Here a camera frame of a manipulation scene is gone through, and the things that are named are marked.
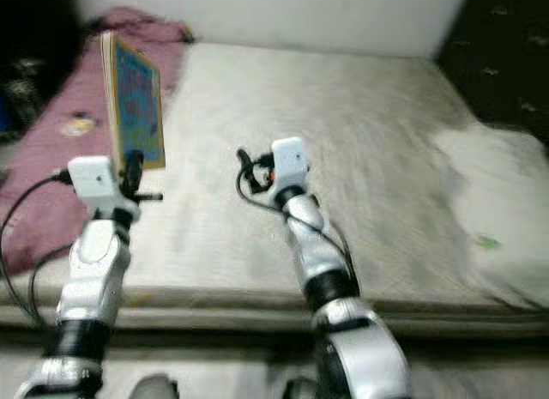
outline pink blanket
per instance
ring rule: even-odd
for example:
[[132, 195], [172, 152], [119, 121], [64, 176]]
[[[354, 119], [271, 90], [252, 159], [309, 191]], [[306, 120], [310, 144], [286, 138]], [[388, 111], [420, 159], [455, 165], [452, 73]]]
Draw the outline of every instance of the pink blanket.
[[[164, 106], [178, 77], [184, 26], [127, 8], [111, 10], [101, 25], [158, 66]], [[0, 188], [0, 220], [24, 190], [66, 167], [73, 157], [109, 154], [108, 126], [99, 36], [90, 36], [75, 72], [25, 135], [9, 165], [9, 177]], [[34, 192], [3, 236], [9, 272], [30, 269], [37, 256], [75, 240], [86, 219], [86, 209], [72, 188], [50, 184]]]

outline colorful book cover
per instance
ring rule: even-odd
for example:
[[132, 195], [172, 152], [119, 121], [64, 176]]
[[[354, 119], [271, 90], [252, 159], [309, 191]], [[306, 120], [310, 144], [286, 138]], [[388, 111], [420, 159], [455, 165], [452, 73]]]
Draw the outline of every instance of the colorful book cover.
[[102, 51], [117, 169], [132, 150], [143, 152], [145, 169], [164, 167], [159, 70], [112, 33], [103, 34]]

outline bed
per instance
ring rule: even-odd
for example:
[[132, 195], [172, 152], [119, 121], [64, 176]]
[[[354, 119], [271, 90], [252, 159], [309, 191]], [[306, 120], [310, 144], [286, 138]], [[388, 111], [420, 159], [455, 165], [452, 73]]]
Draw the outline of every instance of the bed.
[[[474, 122], [429, 61], [199, 43], [165, 112], [166, 170], [147, 172], [118, 326], [302, 331], [309, 313], [281, 220], [239, 200], [241, 146], [301, 136], [310, 185], [351, 244], [364, 298], [408, 336], [539, 336], [547, 315], [467, 286], [441, 193], [441, 130]], [[38, 277], [53, 317], [68, 264]], [[27, 274], [15, 278], [25, 287]], [[0, 294], [0, 321], [24, 323]]]

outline cable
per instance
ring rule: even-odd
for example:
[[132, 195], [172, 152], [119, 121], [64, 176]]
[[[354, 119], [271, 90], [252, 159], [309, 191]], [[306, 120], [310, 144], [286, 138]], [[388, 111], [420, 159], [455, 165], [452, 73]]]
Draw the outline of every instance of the cable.
[[61, 182], [64, 184], [71, 184], [72, 182], [70, 179], [69, 171], [67, 169], [63, 169], [61, 172], [54, 174], [49, 178], [40, 180], [39, 182], [33, 184], [31, 187], [25, 190], [25, 192], [21, 196], [19, 196], [19, 198], [15, 201], [14, 205], [11, 207], [8, 214], [6, 215], [6, 219], [3, 221], [2, 225], [0, 226], [0, 274], [2, 274], [3, 282], [6, 286], [6, 289], [8, 290], [8, 295], [11, 301], [14, 303], [14, 305], [16, 305], [21, 310], [23, 315], [25, 315], [25, 317], [27, 317], [27, 319], [30, 320], [36, 326], [40, 326], [39, 320], [33, 316], [28, 306], [25, 305], [25, 302], [22, 300], [21, 296], [17, 293], [11, 279], [9, 278], [8, 266], [6, 265], [6, 262], [3, 258], [2, 239], [3, 239], [3, 232], [6, 226], [8, 225], [9, 220], [14, 215], [15, 211], [25, 201], [25, 199], [27, 199], [27, 197], [31, 193], [33, 193], [40, 187], [46, 184], [49, 184], [51, 182]]
[[42, 255], [38, 262], [33, 267], [33, 273], [31, 274], [31, 277], [28, 280], [28, 288], [27, 288], [27, 300], [28, 300], [28, 309], [33, 314], [34, 319], [38, 321], [40, 328], [47, 329], [48, 323], [44, 319], [44, 317], [40, 314], [38, 310], [38, 306], [36, 304], [36, 289], [34, 287], [34, 283], [36, 281], [36, 275], [42, 269], [48, 262], [53, 260], [54, 257], [58, 256], [60, 253], [63, 253], [64, 251], [67, 251], [72, 246], [72, 243], [63, 245], [61, 247], [58, 247], [57, 249], [54, 249], [53, 251], [48, 251], [44, 255]]
[[[253, 167], [255, 165], [257, 165], [257, 161], [252, 162], [251, 167]], [[298, 217], [290, 214], [289, 212], [286, 212], [282, 209], [278, 209], [275, 206], [270, 206], [268, 204], [258, 202], [257, 200], [253, 200], [251, 197], [245, 195], [245, 193], [242, 191], [242, 185], [241, 185], [242, 184], [242, 177], [244, 176], [244, 173], [249, 171], [249, 170], [250, 170], [249, 166], [243, 166], [240, 169], [240, 172], [238, 172], [238, 176], [237, 176], [237, 180], [236, 180], [236, 188], [237, 188], [238, 195], [245, 202], [247, 202], [247, 203], [249, 203], [253, 206], [256, 206], [256, 207], [264, 209], [264, 210], [267, 210], [269, 212], [276, 213], [278, 215], [282, 215], [287, 219], [293, 219], [293, 220], [297, 221], [298, 223], [301, 223], [301, 224], [307, 226], [308, 228], [310, 228], [310, 230], [312, 230], [315, 233], [318, 233], [323, 239], [325, 239], [328, 243], [330, 243], [332, 246], [334, 246], [334, 248], [336, 248], [338, 250], [338, 252], [340, 252], [340, 254], [343, 256], [343, 259], [345, 260], [345, 264], [346, 264], [347, 269], [349, 271], [349, 278], [351, 280], [351, 283], [353, 284], [353, 290], [355, 291], [356, 294], [360, 295], [360, 286], [359, 286], [359, 281], [357, 280], [357, 276], [356, 276], [355, 271], [354, 271], [353, 257], [351, 255], [351, 251], [349, 249], [348, 242], [345, 239], [345, 235], [343, 234], [343, 231], [341, 230], [341, 228], [339, 226], [337, 226], [334, 222], [331, 223], [332, 226], [334, 227], [334, 230], [337, 232], [338, 236], [341, 239], [341, 242], [343, 244], [343, 249], [332, 238], [330, 238], [330, 236], [328, 236], [326, 233], [324, 233], [321, 229], [312, 226], [310, 223], [307, 223], [306, 221], [303, 221], [303, 220], [299, 219]]]

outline green spot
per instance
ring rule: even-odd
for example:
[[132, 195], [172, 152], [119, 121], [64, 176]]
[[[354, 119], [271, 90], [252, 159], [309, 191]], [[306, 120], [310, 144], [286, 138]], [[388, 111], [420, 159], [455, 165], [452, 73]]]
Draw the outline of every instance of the green spot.
[[486, 249], [487, 251], [496, 251], [502, 245], [497, 240], [489, 238], [487, 236], [479, 236], [476, 240], [476, 244]]

